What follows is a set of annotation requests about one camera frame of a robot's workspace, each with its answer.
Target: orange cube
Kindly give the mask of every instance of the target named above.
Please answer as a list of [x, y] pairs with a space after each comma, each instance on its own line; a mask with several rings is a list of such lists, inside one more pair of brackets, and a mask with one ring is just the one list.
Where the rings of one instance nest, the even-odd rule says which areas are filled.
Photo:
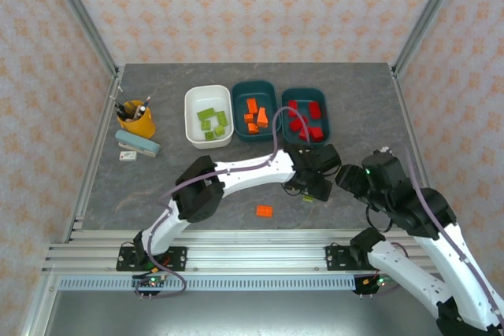
[[245, 116], [243, 116], [245, 119], [245, 124], [250, 124], [254, 122], [254, 115], [252, 113], [247, 113]]
[[268, 117], [266, 117], [266, 108], [260, 108], [258, 114], [258, 126], [268, 127]]
[[250, 123], [247, 126], [249, 127], [249, 134], [259, 134], [259, 127], [256, 124]]
[[258, 205], [258, 209], [257, 209], [255, 215], [271, 218], [273, 216], [273, 207], [267, 206], [267, 205]]
[[248, 98], [246, 100], [246, 106], [249, 107], [249, 113], [252, 114], [258, 113], [258, 103], [255, 101], [255, 98]]

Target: patterned wallpaper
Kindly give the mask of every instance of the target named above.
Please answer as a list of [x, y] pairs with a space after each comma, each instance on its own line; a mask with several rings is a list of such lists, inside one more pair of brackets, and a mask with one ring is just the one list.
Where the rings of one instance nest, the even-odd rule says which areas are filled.
[[83, 0], [125, 63], [391, 62], [427, 0]]
[[446, 0], [401, 84], [435, 186], [504, 295], [504, 0]]
[[2, 335], [19, 334], [63, 236], [108, 83], [65, 0], [0, 0]]

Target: stapler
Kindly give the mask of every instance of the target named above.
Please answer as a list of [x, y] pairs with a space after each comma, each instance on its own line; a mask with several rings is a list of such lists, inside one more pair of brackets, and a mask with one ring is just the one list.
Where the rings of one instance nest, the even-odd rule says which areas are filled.
[[152, 142], [149, 139], [139, 137], [138, 135], [128, 133], [124, 130], [117, 131], [116, 139], [119, 141], [120, 147], [137, 151], [147, 155], [148, 157], [156, 157], [161, 149], [161, 146], [157, 143]]

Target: white bowl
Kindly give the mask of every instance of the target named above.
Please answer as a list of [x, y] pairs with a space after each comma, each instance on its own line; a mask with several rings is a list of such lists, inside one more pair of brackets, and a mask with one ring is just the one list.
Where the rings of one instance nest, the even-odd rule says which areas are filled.
[[[228, 119], [225, 133], [213, 141], [205, 140], [205, 132], [202, 130], [202, 122], [198, 118], [198, 112], [214, 108], [216, 112], [224, 110]], [[184, 116], [186, 121], [186, 138], [197, 149], [215, 149], [224, 147], [232, 139], [235, 127], [233, 125], [233, 113], [231, 106], [231, 94], [224, 86], [212, 85], [191, 88], [184, 99]], [[216, 117], [209, 118], [212, 123], [212, 131], [219, 124]]]

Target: yellow cup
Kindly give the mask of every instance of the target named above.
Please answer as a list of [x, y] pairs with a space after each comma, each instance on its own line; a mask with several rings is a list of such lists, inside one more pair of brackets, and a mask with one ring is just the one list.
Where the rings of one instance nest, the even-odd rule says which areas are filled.
[[[143, 102], [139, 100], [132, 100], [132, 103], [135, 107], [143, 104]], [[129, 102], [126, 102], [124, 104], [124, 107], [130, 109], [132, 106], [129, 105]], [[124, 130], [143, 138], [149, 139], [154, 135], [154, 132], [156, 131], [156, 125], [154, 125], [154, 121], [152, 121], [152, 114], [150, 113], [149, 107], [146, 108], [143, 116], [141, 116], [136, 121], [126, 122], [119, 117], [117, 119], [119, 120], [120, 126]]]

